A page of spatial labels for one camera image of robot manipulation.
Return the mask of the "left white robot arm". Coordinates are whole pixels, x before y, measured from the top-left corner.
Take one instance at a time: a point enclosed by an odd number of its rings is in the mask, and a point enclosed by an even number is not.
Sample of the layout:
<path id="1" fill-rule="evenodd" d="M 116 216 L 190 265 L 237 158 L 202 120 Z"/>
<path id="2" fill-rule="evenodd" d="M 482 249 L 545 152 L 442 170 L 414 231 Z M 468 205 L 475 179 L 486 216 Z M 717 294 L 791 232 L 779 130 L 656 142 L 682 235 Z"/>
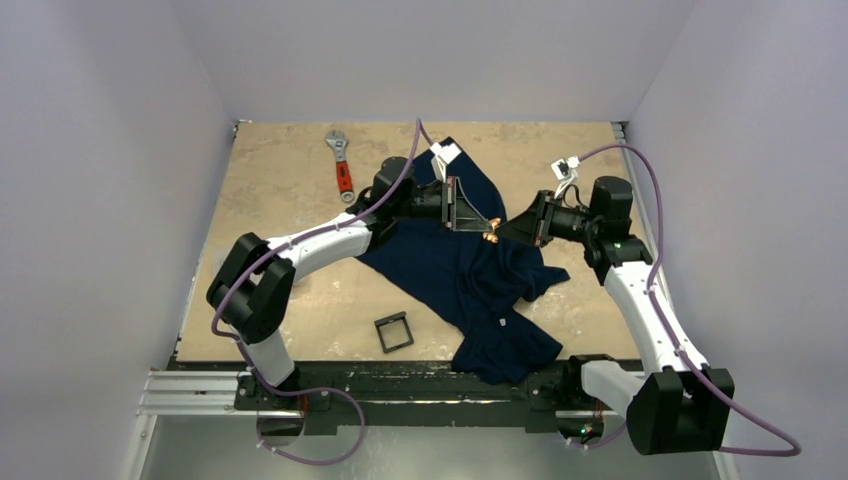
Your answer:
<path id="1" fill-rule="evenodd" d="M 297 399 L 297 368 L 279 328 L 294 284 L 337 261 L 359 257 L 385 244 L 403 218 L 427 219 L 450 232 L 492 237 L 499 218 L 485 217 L 456 176 L 420 185 L 410 159 L 383 161 L 373 183 L 332 220 L 298 234 L 263 239 L 240 236 L 206 292 L 215 323 L 224 322 L 256 377 L 259 395 L 272 408 Z"/>

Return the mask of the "navy blue t-shirt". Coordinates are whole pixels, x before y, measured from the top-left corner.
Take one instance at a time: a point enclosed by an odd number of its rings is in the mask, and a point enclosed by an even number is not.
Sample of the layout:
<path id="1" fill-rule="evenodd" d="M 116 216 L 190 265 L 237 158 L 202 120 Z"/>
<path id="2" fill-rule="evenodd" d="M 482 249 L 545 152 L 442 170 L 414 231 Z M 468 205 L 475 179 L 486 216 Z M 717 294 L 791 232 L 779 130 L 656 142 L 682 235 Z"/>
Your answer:
<path id="1" fill-rule="evenodd" d="M 358 259 L 462 333 L 451 361 L 456 372 L 489 384 L 518 383 L 562 351 L 514 308 L 570 278 L 565 269 L 545 265 L 538 249 L 447 232 L 428 219 L 402 219 L 384 245 Z"/>

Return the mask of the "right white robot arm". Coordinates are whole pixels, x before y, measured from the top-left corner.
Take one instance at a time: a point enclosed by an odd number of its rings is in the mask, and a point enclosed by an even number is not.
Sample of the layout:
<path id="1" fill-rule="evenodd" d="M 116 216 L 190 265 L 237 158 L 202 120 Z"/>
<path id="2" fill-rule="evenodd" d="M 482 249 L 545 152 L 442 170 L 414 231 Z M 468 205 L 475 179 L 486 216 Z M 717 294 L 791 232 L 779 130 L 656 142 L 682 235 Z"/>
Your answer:
<path id="1" fill-rule="evenodd" d="M 663 313 L 668 301 L 652 269 L 655 261 L 630 231 L 631 184 L 602 176 L 586 207 L 567 207 L 541 190 L 521 214 L 495 230 L 502 240 L 542 248 L 554 239 L 579 243 L 599 284 L 623 315 L 637 345 L 642 376 L 606 354 L 571 356 L 557 388 L 584 407 L 597 399 L 624 419 L 630 441 L 643 455 L 716 451 L 732 396 L 728 370 L 714 369 L 691 345 L 679 322 Z"/>

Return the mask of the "orange glitter leaf brooch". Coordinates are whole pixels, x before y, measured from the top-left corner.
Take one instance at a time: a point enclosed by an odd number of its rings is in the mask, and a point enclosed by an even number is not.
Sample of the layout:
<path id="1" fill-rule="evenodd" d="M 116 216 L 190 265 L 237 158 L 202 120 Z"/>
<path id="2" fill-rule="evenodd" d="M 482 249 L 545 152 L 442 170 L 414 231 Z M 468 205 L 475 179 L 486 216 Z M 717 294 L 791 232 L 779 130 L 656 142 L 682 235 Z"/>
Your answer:
<path id="1" fill-rule="evenodd" d="M 501 224 L 500 218 L 493 218 L 489 220 L 489 227 L 486 231 L 482 233 L 482 238 L 490 243 L 497 244 L 499 242 L 499 237 L 497 235 L 497 229 Z"/>

